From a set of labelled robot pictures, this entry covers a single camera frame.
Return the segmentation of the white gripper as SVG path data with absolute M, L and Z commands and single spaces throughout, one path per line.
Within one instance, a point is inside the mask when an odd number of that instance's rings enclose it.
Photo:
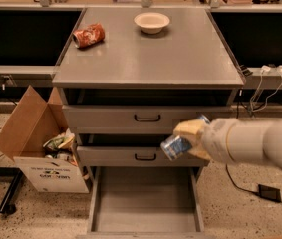
M 233 163 L 234 159 L 229 153 L 227 139 L 235 124 L 236 119 L 215 119 L 208 125 L 203 120 L 194 119 L 179 123 L 173 134 L 191 143 L 198 143 L 201 140 L 203 147 L 199 145 L 188 151 L 192 156 L 229 164 Z

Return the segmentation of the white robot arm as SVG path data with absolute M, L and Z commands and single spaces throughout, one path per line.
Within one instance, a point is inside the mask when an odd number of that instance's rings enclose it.
M 282 170 L 282 119 L 194 119 L 181 122 L 173 133 L 190 142 L 193 156 Z

